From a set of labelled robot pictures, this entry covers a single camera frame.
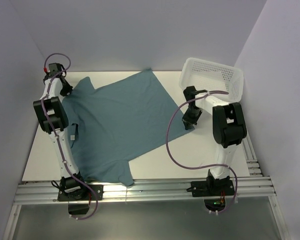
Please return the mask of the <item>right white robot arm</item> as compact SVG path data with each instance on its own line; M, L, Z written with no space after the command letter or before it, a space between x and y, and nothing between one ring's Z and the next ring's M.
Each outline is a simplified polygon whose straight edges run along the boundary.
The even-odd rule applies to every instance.
M194 99L202 93L203 90L183 92L188 108L182 122L185 129L189 130L197 124L203 111L212 116L212 135L217 143L215 160L218 165L208 170L205 184L210 194L217 195L222 190L234 188L230 180L229 167L233 163L238 145L247 136L247 128L240 103L229 103L208 96L201 100L201 106L197 106Z

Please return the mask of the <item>teal blue t shirt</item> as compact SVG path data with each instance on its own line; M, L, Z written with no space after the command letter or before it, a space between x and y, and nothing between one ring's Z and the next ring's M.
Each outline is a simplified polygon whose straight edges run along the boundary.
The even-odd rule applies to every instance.
M131 186L131 160L188 133L183 113L150 69L99 88L85 77L62 106L85 180Z

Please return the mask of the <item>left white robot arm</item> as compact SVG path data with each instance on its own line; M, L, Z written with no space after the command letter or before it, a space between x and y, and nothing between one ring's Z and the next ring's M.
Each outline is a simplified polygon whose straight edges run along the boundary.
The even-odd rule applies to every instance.
M39 126L48 134L57 155L61 179L60 183L53 180L51 184L68 201L82 200L88 195L88 188L83 184L68 143L69 120L62 105L63 98L71 94L73 87L62 73L53 78L52 73L46 72L43 83L43 95L33 102L33 108Z

